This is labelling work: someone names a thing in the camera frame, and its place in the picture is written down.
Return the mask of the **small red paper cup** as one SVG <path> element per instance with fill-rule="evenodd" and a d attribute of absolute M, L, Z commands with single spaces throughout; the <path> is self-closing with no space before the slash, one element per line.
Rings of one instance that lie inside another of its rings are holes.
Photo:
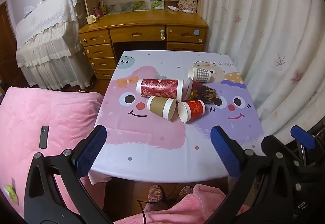
<path fill-rule="evenodd" d="M 205 111 L 206 107 L 202 100 L 183 101 L 177 105 L 177 112 L 183 123 L 199 118 L 204 115 Z"/>

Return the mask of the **pink blanket bed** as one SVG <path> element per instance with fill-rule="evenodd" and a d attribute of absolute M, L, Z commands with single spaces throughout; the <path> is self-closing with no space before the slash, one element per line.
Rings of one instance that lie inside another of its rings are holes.
<path fill-rule="evenodd" d="M 24 194 L 33 156 L 73 149 L 93 130 L 103 96 L 10 87 L 1 103 L 1 191 L 24 215 Z M 41 127 L 49 126 L 47 149 L 39 148 Z"/>

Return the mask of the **black smartphone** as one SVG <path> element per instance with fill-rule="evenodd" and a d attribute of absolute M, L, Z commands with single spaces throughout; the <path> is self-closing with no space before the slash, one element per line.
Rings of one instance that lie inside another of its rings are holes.
<path fill-rule="evenodd" d="M 47 149 L 48 135 L 49 135 L 49 126 L 48 125 L 42 126 L 40 132 L 39 148 Z"/>

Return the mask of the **lace covered piano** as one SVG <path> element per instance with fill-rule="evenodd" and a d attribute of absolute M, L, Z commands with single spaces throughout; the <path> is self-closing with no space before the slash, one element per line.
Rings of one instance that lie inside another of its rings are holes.
<path fill-rule="evenodd" d="M 16 61 L 29 86 L 90 86 L 94 73 L 78 34 L 87 15 L 84 0 L 45 0 L 18 23 Z"/>

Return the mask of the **tan kraft paper cup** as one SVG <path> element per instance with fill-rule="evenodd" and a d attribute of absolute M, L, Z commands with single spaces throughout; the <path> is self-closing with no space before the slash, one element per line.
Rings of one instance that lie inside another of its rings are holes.
<path fill-rule="evenodd" d="M 176 103 L 175 98 L 151 96 L 147 102 L 147 109 L 150 112 L 170 121 L 175 113 Z"/>

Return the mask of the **printed cardboard box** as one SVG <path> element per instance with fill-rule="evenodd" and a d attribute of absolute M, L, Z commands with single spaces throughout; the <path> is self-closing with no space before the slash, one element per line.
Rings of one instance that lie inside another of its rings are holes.
<path fill-rule="evenodd" d="M 177 0 L 178 9 L 188 13 L 197 12 L 197 0 Z"/>

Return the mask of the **left patterned slipper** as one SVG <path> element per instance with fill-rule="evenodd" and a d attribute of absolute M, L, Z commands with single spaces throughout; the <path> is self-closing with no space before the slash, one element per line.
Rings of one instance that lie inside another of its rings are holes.
<path fill-rule="evenodd" d="M 153 185 L 149 188 L 148 191 L 148 202 L 149 203 L 158 203 L 164 200 L 164 191 L 161 186 Z"/>

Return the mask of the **tall red patterned paper cup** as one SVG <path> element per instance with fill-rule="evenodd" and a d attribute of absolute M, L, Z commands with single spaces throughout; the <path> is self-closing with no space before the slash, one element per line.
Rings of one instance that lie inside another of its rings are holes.
<path fill-rule="evenodd" d="M 136 90 L 143 97 L 164 97 L 182 100 L 183 80 L 174 79 L 140 79 Z"/>

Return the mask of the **brown wooden door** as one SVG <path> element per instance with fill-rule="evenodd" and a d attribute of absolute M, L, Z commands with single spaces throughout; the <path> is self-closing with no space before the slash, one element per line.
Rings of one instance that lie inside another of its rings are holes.
<path fill-rule="evenodd" d="M 1 81 L 9 86 L 19 86 L 22 71 L 16 62 L 16 39 L 7 14 L 6 2 L 1 4 Z"/>

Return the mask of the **white floral curtain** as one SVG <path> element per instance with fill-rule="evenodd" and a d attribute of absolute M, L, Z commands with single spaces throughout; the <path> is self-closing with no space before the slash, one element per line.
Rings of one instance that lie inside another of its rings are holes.
<path fill-rule="evenodd" d="M 265 135 L 324 117 L 324 0 L 204 0 L 207 50 L 235 63 Z"/>

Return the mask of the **cartoon printed tablecloth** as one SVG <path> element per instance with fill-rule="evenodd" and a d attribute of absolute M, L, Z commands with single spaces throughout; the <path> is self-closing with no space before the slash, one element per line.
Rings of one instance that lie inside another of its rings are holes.
<path fill-rule="evenodd" d="M 187 80 L 192 66 L 216 71 L 209 84 L 217 102 L 204 115 L 183 123 L 148 110 L 137 92 L 142 79 Z M 107 140 L 90 172 L 92 183 L 112 177 L 152 183 L 201 182 L 227 176 L 210 139 L 219 125 L 244 149 L 261 154 L 263 130 L 248 89 L 225 54 L 184 51 L 125 51 L 117 64 L 96 123 Z"/>

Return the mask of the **checkered paper cup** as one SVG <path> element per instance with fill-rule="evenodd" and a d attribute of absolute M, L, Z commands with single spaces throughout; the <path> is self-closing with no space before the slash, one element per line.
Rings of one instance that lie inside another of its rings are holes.
<path fill-rule="evenodd" d="M 213 74 L 212 70 L 208 70 L 196 66 L 191 66 L 188 69 L 188 77 L 193 81 L 199 83 L 212 83 L 214 81 L 212 74 Z"/>

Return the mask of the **wooden desk with hutch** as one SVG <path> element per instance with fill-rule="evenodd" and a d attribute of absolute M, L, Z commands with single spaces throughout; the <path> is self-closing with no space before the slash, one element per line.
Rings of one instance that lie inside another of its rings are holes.
<path fill-rule="evenodd" d="M 208 25 L 197 12 L 178 9 L 177 0 L 84 0 L 88 15 L 98 21 L 80 29 L 79 36 L 99 80 L 110 80 L 126 50 L 157 49 L 201 52 Z"/>

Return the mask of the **dark brown patterned paper cup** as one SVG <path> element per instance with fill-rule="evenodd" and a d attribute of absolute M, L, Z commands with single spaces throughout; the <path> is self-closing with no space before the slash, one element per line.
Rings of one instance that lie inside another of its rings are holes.
<path fill-rule="evenodd" d="M 191 78 L 187 80 L 185 88 L 185 101 L 201 100 L 204 103 L 213 103 L 213 100 L 217 97 L 217 92 L 215 89 L 196 82 Z"/>

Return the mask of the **right patterned slipper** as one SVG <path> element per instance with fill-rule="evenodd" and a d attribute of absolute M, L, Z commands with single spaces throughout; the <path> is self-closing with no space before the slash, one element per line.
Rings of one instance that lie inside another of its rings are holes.
<path fill-rule="evenodd" d="M 185 186 L 179 192 L 177 200 L 181 201 L 185 196 L 192 194 L 192 193 L 193 193 L 193 188 L 191 186 Z"/>

